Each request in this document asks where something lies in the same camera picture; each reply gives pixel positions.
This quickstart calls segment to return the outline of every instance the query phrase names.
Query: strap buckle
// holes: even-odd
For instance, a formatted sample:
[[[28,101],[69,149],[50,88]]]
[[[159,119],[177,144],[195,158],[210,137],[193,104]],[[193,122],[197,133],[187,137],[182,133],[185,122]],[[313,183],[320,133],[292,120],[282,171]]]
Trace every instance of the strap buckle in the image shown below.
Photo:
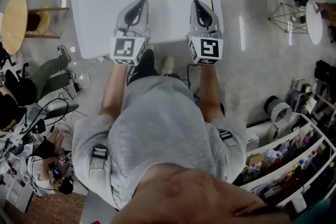
[[[92,158],[104,159],[107,160],[108,158],[108,151],[107,147],[104,145],[98,145],[93,148]]]

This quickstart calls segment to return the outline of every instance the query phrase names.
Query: white round table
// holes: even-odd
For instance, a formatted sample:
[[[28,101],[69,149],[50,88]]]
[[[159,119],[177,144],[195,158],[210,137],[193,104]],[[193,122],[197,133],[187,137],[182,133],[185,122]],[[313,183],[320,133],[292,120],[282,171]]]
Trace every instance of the white round table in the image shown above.
[[[308,2],[306,6],[306,21],[308,35],[313,44],[318,45],[322,40],[323,22],[321,13],[316,13],[318,6],[314,2]]]

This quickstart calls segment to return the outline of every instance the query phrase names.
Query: wooden round table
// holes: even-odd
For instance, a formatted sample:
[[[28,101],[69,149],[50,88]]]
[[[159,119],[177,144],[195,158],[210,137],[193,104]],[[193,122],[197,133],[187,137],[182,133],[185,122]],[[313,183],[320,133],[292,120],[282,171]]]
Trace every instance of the wooden round table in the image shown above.
[[[2,44],[5,50],[13,55],[17,53],[23,43],[24,38],[54,38],[58,36],[47,36],[44,33],[47,31],[50,23],[50,12],[54,10],[69,10],[70,8],[27,8],[26,0],[9,0],[1,26]],[[41,21],[36,31],[32,34],[26,34],[28,16],[39,15]]]
[[[15,54],[20,50],[26,35],[27,21],[26,0],[10,0],[1,27],[2,44],[9,54]]]

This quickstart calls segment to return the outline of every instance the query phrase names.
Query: concrete floor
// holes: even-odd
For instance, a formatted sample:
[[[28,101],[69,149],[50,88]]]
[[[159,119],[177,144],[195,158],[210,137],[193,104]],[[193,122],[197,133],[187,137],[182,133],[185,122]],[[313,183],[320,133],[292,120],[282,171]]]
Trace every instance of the concrete floor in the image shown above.
[[[1,1],[0,11],[5,10],[8,1]],[[290,0],[221,0],[225,35],[223,60],[217,64],[217,72],[222,101],[227,115],[241,116],[248,124],[267,117],[263,111],[265,101],[271,95],[284,98],[292,79],[306,78],[313,81],[317,60],[323,59],[329,63],[335,60],[336,48],[330,44],[326,25],[322,42],[315,46],[308,35],[290,37],[268,21],[267,18],[280,1],[291,3]],[[27,3],[29,8],[61,6],[62,0],[27,0]],[[66,0],[66,5],[71,8],[71,0]],[[32,73],[43,62],[57,57],[57,45],[62,44],[68,49],[75,47],[69,69],[78,76],[83,75],[82,82],[88,86],[87,73],[94,63],[82,59],[80,55],[71,10],[52,13],[48,33],[60,35],[60,40],[25,39],[16,55],[18,65],[15,68],[28,62],[28,72]],[[245,45],[242,45],[241,36],[245,37]],[[158,67],[163,57],[171,53],[171,47],[157,46]],[[173,54],[177,58],[177,72],[182,78],[186,78],[186,59],[189,59],[186,54],[189,54],[188,50]],[[86,115],[98,113],[111,67],[112,63],[105,61],[91,71],[90,87],[82,89],[78,111]],[[192,90],[197,89],[199,71],[199,68],[191,69]],[[43,98],[40,104],[57,97],[59,92],[64,91]],[[72,123],[81,117],[73,113]]]

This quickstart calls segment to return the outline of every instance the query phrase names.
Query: black cable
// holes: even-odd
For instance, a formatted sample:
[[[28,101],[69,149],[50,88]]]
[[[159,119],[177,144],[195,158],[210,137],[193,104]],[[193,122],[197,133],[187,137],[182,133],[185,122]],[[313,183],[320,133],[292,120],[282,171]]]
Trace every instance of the black cable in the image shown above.
[[[190,87],[191,87],[191,82],[190,82],[190,78],[189,78],[189,67],[192,66],[192,67],[197,67],[198,65],[195,65],[194,63],[190,63],[188,66],[187,66],[187,80],[188,80],[188,89],[190,90]]]
[[[37,117],[40,115],[41,111],[43,111],[43,109],[44,109],[47,105],[49,105],[50,103],[52,103],[52,102],[54,102],[54,101],[56,101],[56,100],[63,100],[63,101],[65,101],[65,102],[67,103],[67,109],[66,109],[66,111],[65,111],[65,113],[64,113],[64,115],[63,115],[63,117],[67,114],[69,104],[68,104],[68,102],[66,101],[66,99],[55,98],[55,99],[51,100],[50,102],[48,102],[46,105],[44,105],[43,108],[40,109],[40,111],[37,113],[37,115],[35,116],[34,120],[32,121],[32,123],[30,124],[29,128],[27,129],[27,131],[26,131],[24,134],[27,134],[27,133],[30,131],[30,128],[32,127],[32,125],[33,125],[33,123],[35,122],[35,120],[37,119]]]
[[[70,98],[73,100],[74,98],[71,96],[71,94],[70,94],[70,92],[69,92],[69,90],[68,90],[68,88],[67,87],[63,87],[63,90],[70,96]]]
[[[135,73],[131,73],[131,72],[134,72],[134,71],[135,71],[135,66],[131,66],[130,70],[127,72],[127,76],[126,76],[126,85],[127,86],[129,85],[130,79],[135,74]]]
[[[77,112],[77,113],[82,114],[82,115],[84,115],[85,117],[87,117],[87,115],[85,115],[84,113],[79,112],[79,111],[77,111],[77,110],[74,110],[73,112]]]
[[[109,60],[109,61],[113,62],[110,58],[107,58],[106,56],[103,56],[103,58],[105,58],[106,60]]]
[[[183,81],[183,83],[189,88],[189,81],[187,79],[181,79]]]

